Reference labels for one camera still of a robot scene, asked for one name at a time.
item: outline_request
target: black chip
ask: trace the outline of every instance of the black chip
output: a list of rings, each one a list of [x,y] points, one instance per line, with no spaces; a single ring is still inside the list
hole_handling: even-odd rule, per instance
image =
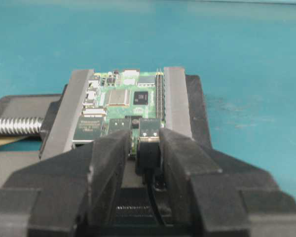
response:
[[[143,116],[125,116],[125,118],[130,118],[132,129],[139,128],[139,119]]]
[[[135,91],[133,104],[134,105],[147,105],[148,104],[148,91]]]

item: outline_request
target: threaded rod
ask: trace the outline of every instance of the threaded rod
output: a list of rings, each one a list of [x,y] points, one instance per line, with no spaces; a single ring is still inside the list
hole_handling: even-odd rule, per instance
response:
[[[39,135],[43,119],[30,118],[0,118],[1,136]]]

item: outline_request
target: black cable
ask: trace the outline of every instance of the black cable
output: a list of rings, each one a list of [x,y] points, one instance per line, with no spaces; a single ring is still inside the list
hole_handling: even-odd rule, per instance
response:
[[[146,170],[145,172],[145,181],[147,185],[147,193],[150,201],[150,205],[152,208],[152,211],[154,213],[154,216],[156,218],[156,221],[159,225],[164,226],[164,221],[161,217],[161,214],[159,212],[155,196],[153,194],[153,173],[152,170]]]

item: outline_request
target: circuit board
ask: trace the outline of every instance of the circuit board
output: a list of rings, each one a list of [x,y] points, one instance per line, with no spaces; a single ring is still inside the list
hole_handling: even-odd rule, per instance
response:
[[[73,147],[118,130],[131,129],[132,153],[136,153],[142,119],[151,122],[154,119],[161,127],[165,125],[163,85],[161,70],[94,73],[89,79]]]

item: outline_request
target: teal tabletop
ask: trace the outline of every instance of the teal tabletop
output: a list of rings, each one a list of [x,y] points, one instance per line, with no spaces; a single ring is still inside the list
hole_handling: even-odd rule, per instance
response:
[[[215,149],[296,197],[296,4],[0,0],[0,98],[61,93],[75,69],[164,66],[201,76]]]

